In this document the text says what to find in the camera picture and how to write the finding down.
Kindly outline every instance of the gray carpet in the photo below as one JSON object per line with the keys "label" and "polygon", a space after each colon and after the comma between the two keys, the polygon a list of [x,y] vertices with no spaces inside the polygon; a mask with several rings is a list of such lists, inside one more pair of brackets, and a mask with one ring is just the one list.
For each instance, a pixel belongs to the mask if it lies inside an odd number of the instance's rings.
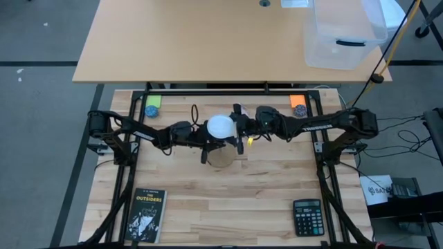
{"label": "gray carpet", "polygon": [[[424,0],[430,10],[437,0]],[[410,1],[401,1],[404,9]],[[0,0],[0,61],[78,60],[98,0]],[[395,59],[441,59],[433,36],[415,38],[422,22],[419,12],[399,46]],[[443,32],[443,17],[435,22]],[[95,86],[72,84],[74,68],[0,68],[0,244],[2,248],[47,247],[62,205],[80,137],[91,105]],[[393,83],[383,84],[364,95],[358,107],[368,108],[380,118],[419,115],[441,107],[443,71],[441,66],[390,67]],[[100,103],[108,109],[114,89],[142,88],[143,85],[107,85]],[[342,84],[339,91],[352,100],[361,85]],[[380,127],[395,121],[380,122]],[[407,145],[397,137],[401,129],[420,138],[428,136],[417,120],[382,132],[368,141],[370,148]],[[371,151],[379,156],[401,150]],[[428,143],[422,152],[435,156]],[[417,177],[423,193],[443,190],[440,162],[419,154],[371,158],[362,154],[361,170],[369,175],[390,174]],[[77,242],[97,156],[87,153],[63,245]],[[402,232],[389,221],[374,221],[376,239],[396,246],[428,248],[424,237]],[[443,227],[434,225],[439,238]]]}

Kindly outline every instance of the desk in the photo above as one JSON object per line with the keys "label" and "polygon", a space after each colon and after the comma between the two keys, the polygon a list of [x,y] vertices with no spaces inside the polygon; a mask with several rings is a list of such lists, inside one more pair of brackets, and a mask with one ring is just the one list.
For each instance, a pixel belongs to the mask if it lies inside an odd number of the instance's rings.
{"label": "desk", "polygon": [[[351,71],[306,65],[306,12],[279,1],[102,0],[73,81],[366,82],[379,48]],[[389,72],[383,76],[392,81]]]}
{"label": "desk", "polygon": [[[127,116],[132,93],[116,91],[111,110]],[[319,93],[324,113],[341,108],[337,90],[321,89]],[[144,123],[159,129],[190,120],[193,104],[198,106],[200,123],[216,113],[232,112],[232,103],[236,102],[241,102],[250,116],[255,115],[259,105],[269,105],[283,115],[291,115],[288,95],[163,96],[160,116],[146,118]],[[341,133],[338,129],[329,130],[329,139]],[[168,191],[161,245],[319,246],[320,241],[329,241],[327,232],[321,237],[304,238],[296,237],[294,232],[291,202],[322,199],[310,133],[302,133],[290,143],[273,138],[272,143],[261,139],[252,147],[245,147],[244,155],[237,156],[231,166],[223,169],[202,165],[199,149],[174,147],[173,154],[165,156],[151,143],[141,141],[134,189]],[[109,159],[112,155],[101,156],[98,162]],[[343,155],[341,160],[355,165],[352,156]],[[109,212],[117,170],[118,166],[112,163],[97,168],[80,241],[89,238]],[[336,166],[336,174],[345,211],[357,228],[371,238],[359,175],[342,165]],[[334,211],[332,218],[340,241],[341,231]],[[118,238],[120,220],[121,211],[116,219],[114,240]]]}

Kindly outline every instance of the orange sticky note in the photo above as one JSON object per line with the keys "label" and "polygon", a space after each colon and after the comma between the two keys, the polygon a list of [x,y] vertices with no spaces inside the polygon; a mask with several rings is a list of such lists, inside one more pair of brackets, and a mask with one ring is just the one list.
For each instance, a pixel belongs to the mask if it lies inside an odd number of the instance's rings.
{"label": "orange sticky note", "polygon": [[292,108],[295,108],[299,104],[306,106],[306,100],[304,95],[290,95],[289,99],[291,100]]}

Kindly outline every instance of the wooden table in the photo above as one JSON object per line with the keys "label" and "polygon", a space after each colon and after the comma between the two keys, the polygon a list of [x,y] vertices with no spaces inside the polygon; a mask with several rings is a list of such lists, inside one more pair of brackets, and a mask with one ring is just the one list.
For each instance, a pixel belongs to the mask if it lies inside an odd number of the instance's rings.
{"label": "wooden table", "polygon": [[[341,108],[335,89],[319,91],[325,113]],[[111,110],[127,116],[131,95],[132,91],[116,91]],[[145,124],[162,128],[190,120],[192,104],[198,106],[199,122],[203,122],[216,113],[232,112],[232,103],[236,102],[241,102],[251,116],[255,115],[258,105],[269,105],[284,115],[291,115],[288,96],[163,96],[160,116],[146,118]],[[338,129],[329,130],[329,139],[341,133]],[[302,133],[290,143],[274,137],[272,143],[261,139],[252,147],[245,145],[244,155],[237,156],[231,166],[223,169],[202,165],[200,153],[201,150],[195,148],[174,147],[173,154],[165,156],[150,142],[140,144],[134,189],[168,191],[161,245],[319,246],[319,241],[329,241],[327,232],[321,237],[305,238],[296,237],[294,232],[292,201],[321,199],[310,133]],[[109,159],[112,155],[101,156],[98,162]],[[352,156],[342,156],[341,161],[355,165]],[[112,163],[97,168],[80,241],[90,237],[106,217],[117,169]],[[342,165],[336,166],[336,173],[345,211],[362,233],[371,238],[372,228],[359,175]],[[340,241],[336,213],[332,214]],[[114,238],[118,238],[120,216],[121,211]]]}
{"label": "wooden table", "polygon": [[[378,47],[355,70],[308,67],[302,34],[307,10],[271,3],[102,0],[73,81],[315,84],[369,78],[381,57]],[[392,81],[388,71],[383,76]]]}

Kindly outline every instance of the metal bracket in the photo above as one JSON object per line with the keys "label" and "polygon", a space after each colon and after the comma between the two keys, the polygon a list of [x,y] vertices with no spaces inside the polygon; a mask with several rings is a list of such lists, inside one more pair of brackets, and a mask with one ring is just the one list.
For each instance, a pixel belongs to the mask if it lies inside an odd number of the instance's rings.
{"label": "metal bracket", "polygon": [[[316,150],[316,153],[322,153],[323,152],[323,142],[315,142],[314,143],[314,148]],[[355,155],[357,153],[359,153],[360,151],[357,150],[357,148],[349,148],[349,149],[344,149],[342,151],[342,153],[347,153],[347,154],[352,154]]]}
{"label": "metal bracket", "polygon": [[[134,151],[137,147],[138,147],[137,142],[131,142],[131,151]],[[109,146],[107,146],[106,143],[104,142],[100,142],[98,145],[88,145],[88,148],[96,152],[99,156],[114,153],[114,151],[111,148],[109,148]]]}

